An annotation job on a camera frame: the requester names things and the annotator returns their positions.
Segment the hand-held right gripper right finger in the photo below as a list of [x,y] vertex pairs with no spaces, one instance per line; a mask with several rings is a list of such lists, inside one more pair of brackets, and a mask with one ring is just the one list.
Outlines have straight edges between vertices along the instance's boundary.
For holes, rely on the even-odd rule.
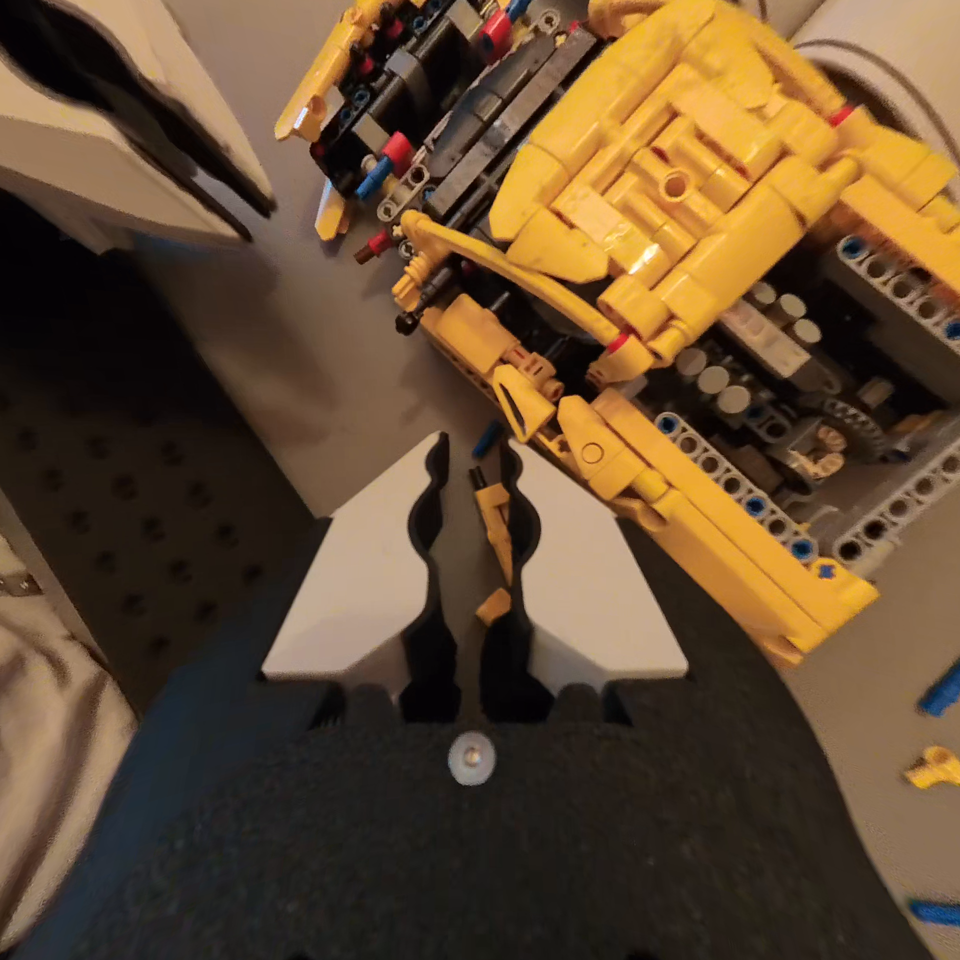
[[481,705],[540,722],[568,689],[686,678],[689,660],[618,517],[529,446],[501,448],[510,606],[486,630]]

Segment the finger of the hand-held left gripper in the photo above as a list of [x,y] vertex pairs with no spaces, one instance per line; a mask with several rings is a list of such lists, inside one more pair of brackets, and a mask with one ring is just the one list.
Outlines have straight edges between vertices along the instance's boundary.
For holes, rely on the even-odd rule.
[[179,113],[225,167],[219,180],[264,218],[269,178],[231,107],[161,1],[54,1],[95,31],[157,102]]
[[243,222],[200,187],[171,144],[130,136],[108,113],[1,60],[2,190],[94,254],[142,238],[204,248],[248,244]]

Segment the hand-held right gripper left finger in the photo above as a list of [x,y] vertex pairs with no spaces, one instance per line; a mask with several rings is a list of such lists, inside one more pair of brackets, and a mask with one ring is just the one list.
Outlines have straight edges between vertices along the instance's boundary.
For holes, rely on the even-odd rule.
[[451,722],[457,642],[431,550],[450,438],[434,432],[335,510],[262,662],[267,681],[376,687],[408,722]]

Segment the yellow brick with blue pins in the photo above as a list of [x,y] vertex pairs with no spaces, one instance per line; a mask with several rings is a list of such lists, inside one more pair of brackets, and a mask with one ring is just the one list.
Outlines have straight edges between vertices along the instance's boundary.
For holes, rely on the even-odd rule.
[[468,471],[468,476],[479,516],[486,530],[486,539],[505,583],[490,594],[476,610],[479,621],[486,628],[490,628],[498,619],[506,616],[512,606],[514,569],[513,543],[509,531],[511,497],[502,483],[488,483],[478,465]]

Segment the yellow toy brick car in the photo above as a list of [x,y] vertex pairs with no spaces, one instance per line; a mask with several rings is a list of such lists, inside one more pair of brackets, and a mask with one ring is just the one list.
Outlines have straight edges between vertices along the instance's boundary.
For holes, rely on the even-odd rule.
[[512,439],[796,663],[958,489],[958,168],[738,3],[352,2],[275,122]]

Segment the grey desk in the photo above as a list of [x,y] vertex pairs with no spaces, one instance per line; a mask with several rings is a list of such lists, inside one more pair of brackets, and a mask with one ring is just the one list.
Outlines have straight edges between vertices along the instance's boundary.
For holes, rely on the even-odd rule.
[[[340,7],[333,2],[172,2],[234,108],[279,199],[251,216],[254,243],[194,252],[148,241],[143,269],[212,375],[270,450],[297,498],[326,513],[434,429],[451,439],[443,603],[462,644],[464,716],[476,691],[473,614],[499,573],[481,541],[466,469],[489,404],[449,362],[392,331],[397,271],[324,253],[313,218],[321,180],[273,124]],[[932,744],[958,748],[958,707],[920,714],[925,687],[958,657],[958,489],[907,529],[879,569],[882,599],[818,652],[782,672],[821,738],[884,881],[909,895],[958,899],[958,788],[909,786],[902,770]]]

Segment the dark perforated panel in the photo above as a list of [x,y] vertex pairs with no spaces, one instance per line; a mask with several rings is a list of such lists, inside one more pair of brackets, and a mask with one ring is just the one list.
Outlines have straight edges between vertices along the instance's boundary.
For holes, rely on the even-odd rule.
[[7,192],[1,354],[2,494],[145,714],[314,518],[135,261]]

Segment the white shirt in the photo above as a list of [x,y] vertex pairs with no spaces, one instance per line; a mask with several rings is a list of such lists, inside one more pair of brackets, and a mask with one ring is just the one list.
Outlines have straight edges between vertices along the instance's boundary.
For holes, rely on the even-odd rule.
[[1,950],[53,901],[138,722],[1,539]]

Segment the scattered small coloured bricks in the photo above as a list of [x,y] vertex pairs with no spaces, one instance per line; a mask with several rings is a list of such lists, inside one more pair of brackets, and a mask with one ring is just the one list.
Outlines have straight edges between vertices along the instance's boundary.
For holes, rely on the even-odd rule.
[[[924,691],[917,702],[919,714],[941,719],[959,700],[959,661],[954,663]],[[925,748],[919,759],[905,772],[906,781],[918,789],[934,786],[959,786],[958,755],[943,746]],[[909,913],[924,925],[959,929],[959,904],[928,899],[912,899]]]

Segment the white instruction booklet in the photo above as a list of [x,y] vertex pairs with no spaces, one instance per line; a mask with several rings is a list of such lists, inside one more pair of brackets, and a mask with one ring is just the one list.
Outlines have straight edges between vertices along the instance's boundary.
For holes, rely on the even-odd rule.
[[957,1],[742,1],[847,100],[959,165]]

